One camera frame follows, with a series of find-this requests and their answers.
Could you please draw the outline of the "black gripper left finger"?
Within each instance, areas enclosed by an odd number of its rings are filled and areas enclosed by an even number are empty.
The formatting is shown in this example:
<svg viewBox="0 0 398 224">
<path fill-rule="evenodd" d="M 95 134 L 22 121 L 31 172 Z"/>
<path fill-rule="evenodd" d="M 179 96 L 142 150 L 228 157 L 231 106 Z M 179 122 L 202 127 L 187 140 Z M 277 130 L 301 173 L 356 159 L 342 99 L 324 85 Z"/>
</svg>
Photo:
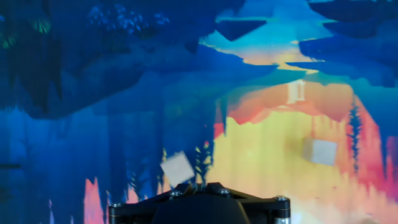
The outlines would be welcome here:
<svg viewBox="0 0 398 224">
<path fill-rule="evenodd" d="M 157 209 L 165 202 L 193 193 L 191 184 L 178 184 L 174 189 L 137 203 L 111 203 L 108 205 L 109 224 L 150 223 Z"/>
</svg>

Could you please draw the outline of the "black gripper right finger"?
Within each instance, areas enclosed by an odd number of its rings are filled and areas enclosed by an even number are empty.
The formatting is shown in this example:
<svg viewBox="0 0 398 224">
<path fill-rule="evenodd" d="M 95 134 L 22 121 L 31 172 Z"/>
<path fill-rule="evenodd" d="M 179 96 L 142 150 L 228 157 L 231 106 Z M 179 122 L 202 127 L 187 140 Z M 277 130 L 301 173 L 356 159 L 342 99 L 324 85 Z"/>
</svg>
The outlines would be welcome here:
<svg viewBox="0 0 398 224">
<path fill-rule="evenodd" d="M 209 183 L 206 193 L 232 199 L 243 207 L 250 223 L 291 224 L 290 199 L 283 195 L 260 198 L 224 187 L 220 183 Z"/>
</svg>

